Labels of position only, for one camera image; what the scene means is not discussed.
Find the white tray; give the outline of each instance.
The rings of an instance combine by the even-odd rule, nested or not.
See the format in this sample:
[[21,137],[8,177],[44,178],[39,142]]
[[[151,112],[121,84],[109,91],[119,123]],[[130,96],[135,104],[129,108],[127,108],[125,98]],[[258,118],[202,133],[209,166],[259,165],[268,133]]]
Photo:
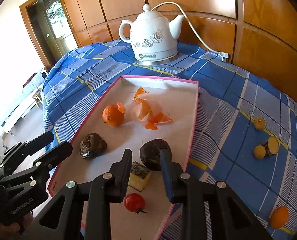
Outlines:
[[[119,127],[103,123],[103,109],[109,104],[116,104],[117,101],[124,105],[129,104],[140,86],[154,95],[163,112],[169,113],[174,121],[158,125],[158,130],[145,129],[142,123],[136,121],[124,123]],[[102,95],[72,138],[72,155],[56,167],[48,186],[50,195],[55,195],[67,181],[88,182],[108,172],[112,163],[121,160],[126,148],[132,150],[133,161],[142,163],[139,157],[140,147],[156,138],[163,139],[170,145],[172,160],[180,163],[185,170],[194,134],[197,102],[196,81],[150,76],[120,76]],[[80,141],[92,132],[98,133],[107,142],[107,149],[103,155],[85,160],[80,156]],[[142,192],[128,187],[127,194],[133,192],[144,197],[145,211],[148,214],[131,213],[124,208],[123,203],[111,203],[112,239],[157,239],[173,207],[166,197],[162,173],[154,171]],[[85,223],[86,204],[82,223]]]

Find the wooden door frame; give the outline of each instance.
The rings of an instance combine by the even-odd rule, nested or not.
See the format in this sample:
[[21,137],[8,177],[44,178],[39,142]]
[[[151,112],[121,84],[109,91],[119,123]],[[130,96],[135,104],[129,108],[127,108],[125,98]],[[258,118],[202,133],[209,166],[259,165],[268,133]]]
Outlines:
[[[29,19],[29,15],[28,15],[28,11],[27,11],[27,7],[29,7],[30,5],[33,5],[34,3],[36,3],[38,0],[28,0],[26,1],[25,3],[23,3],[19,9],[21,11],[21,15],[22,15],[22,18],[23,18],[23,21],[24,21],[24,24],[25,24],[25,27],[27,29],[27,32],[28,32],[28,35],[30,36],[31,38],[31,41],[40,57],[40,59],[42,60],[43,64],[44,64],[44,67],[50,71],[50,69],[52,68],[52,65],[51,63],[49,62],[49,60],[47,59],[47,56],[46,54],[44,53],[43,49],[42,49],[42,46],[41,44],[39,43],[38,39],[37,39],[37,36],[34,32],[34,29],[33,29],[33,26],[32,26],[32,23],[31,23],[31,20]],[[65,5],[63,5],[62,3],[62,7],[63,7],[63,10],[64,10],[64,13],[65,15],[67,16],[67,12],[66,12],[66,8],[65,8]],[[74,30],[72,29],[72,26],[69,22],[69,26],[71,27],[71,31],[72,33],[75,33]]]

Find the doorway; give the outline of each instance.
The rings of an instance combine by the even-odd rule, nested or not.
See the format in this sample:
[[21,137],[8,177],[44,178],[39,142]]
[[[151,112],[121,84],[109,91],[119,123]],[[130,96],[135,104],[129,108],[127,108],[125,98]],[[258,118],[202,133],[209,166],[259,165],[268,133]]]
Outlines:
[[60,0],[28,2],[20,7],[23,19],[44,65],[50,68],[78,45]]

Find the blue plaid tablecloth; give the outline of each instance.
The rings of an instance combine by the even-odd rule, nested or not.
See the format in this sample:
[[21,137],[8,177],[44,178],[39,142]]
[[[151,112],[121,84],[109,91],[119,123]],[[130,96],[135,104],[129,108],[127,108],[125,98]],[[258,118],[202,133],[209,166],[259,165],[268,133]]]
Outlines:
[[[297,103],[264,79],[196,45],[178,43],[179,58],[156,67],[139,66],[128,43],[97,43],[67,53],[50,71],[43,87],[45,131],[70,141],[104,91],[120,75],[166,76],[199,81],[196,127],[187,172],[201,181],[225,181],[274,239],[297,231]],[[266,126],[256,131],[253,120]],[[255,146],[274,135],[277,155],[253,156]],[[290,218],[281,229],[268,225],[271,213],[287,206]],[[209,212],[208,239],[212,238]],[[160,239],[179,239],[181,206]]]

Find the kettle base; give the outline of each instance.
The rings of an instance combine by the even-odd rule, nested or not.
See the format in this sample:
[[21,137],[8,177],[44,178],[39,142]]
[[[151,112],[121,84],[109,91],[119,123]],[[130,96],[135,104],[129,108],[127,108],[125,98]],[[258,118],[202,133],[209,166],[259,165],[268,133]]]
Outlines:
[[169,63],[169,62],[172,62],[176,59],[179,58],[179,55],[178,53],[176,52],[176,54],[174,54],[173,56],[167,58],[167,59],[160,59],[160,60],[156,60],[156,61],[153,61],[153,60],[138,60],[138,59],[135,59],[135,62],[141,66],[157,66],[157,65],[162,65],[162,64],[166,64],[166,63]]

